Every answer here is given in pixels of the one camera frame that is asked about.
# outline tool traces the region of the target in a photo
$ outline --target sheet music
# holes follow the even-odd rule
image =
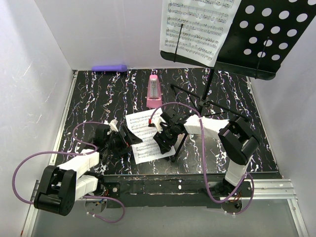
[[[172,156],[176,153],[172,147],[170,152],[161,154],[158,144],[153,139],[157,129],[148,127],[148,119],[153,112],[154,110],[147,110],[125,116],[129,130],[143,140],[140,144],[132,145],[136,164]],[[153,119],[158,118],[161,114],[162,110],[158,109]]]
[[[160,50],[214,67],[241,0],[163,0]]]

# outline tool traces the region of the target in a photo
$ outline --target white wall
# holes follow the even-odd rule
[[[72,69],[185,67],[161,58],[162,0],[35,0]]]
[[[72,70],[34,0],[0,1],[0,55],[0,236],[13,237],[29,208],[13,194],[13,171],[25,157],[53,148]],[[25,199],[48,159],[21,168],[17,189]]]
[[[293,181],[310,236],[316,236],[316,18],[272,81],[252,80],[280,172]]]

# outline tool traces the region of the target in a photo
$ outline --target black music stand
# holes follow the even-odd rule
[[[316,4],[309,5],[307,0],[294,2],[293,0],[242,0],[227,38],[218,54],[217,62],[213,69],[210,68],[203,95],[199,96],[174,84],[170,85],[171,89],[175,95],[177,94],[175,88],[187,93],[194,107],[195,104],[190,96],[199,99],[196,110],[200,114],[203,107],[212,104],[248,120],[246,116],[214,103],[207,98],[215,70],[229,71],[255,79],[273,79],[281,66],[281,62],[288,55],[315,15]],[[263,25],[263,29],[259,30],[258,24]],[[182,27],[183,24],[180,27],[178,42]],[[160,55],[168,61],[208,68],[202,63],[178,55],[177,48],[178,46],[175,53],[160,51]],[[185,134],[176,154],[171,159],[173,162],[176,160],[187,136],[188,134]]]

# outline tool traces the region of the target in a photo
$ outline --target purple tube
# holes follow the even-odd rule
[[[113,66],[95,66],[91,69],[94,72],[126,72],[127,66],[125,64]]]

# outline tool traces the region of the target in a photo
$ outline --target marble tabletop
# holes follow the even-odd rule
[[[80,152],[83,149],[84,146],[71,137],[74,127],[83,121],[104,122],[116,119],[118,127],[121,127],[126,124],[126,115],[148,110],[145,97],[150,74],[159,77],[164,103],[177,101],[192,105],[186,93],[179,92],[175,97],[170,89],[170,83],[201,95],[208,73],[209,69],[205,68],[128,70],[126,73],[79,71],[59,150]],[[216,71],[209,98],[247,115],[250,119],[250,127],[260,137],[261,145],[254,154],[248,171],[277,171],[277,164],[272,156],[247,78]],[[180,112],[185,110],[178,106],[174,106],[174,108]],[[205,115],[221,111],[217,107],[210,106],[202,113]],[[224,113],[213,116],[213,119],[231,119],[232,117],[233,114]],[[78,138],[89,141],[93,137],[94,128],[91,124],[84,125],[77,132]],[[205,144],[207,172],[225,173],[229,158],[221,142],[213,138],[206,138]],[[71,156],[58,155],[56,165],[66,162],[70,158]],[[133,154],[128,153],[122,157],[109,156],[107,160],[94,167],[94,170],[104,175],[199,174],[202,172],[201,138],[198,135],[189,135],[174,163],[170,158],[162,158],[136,164]]]

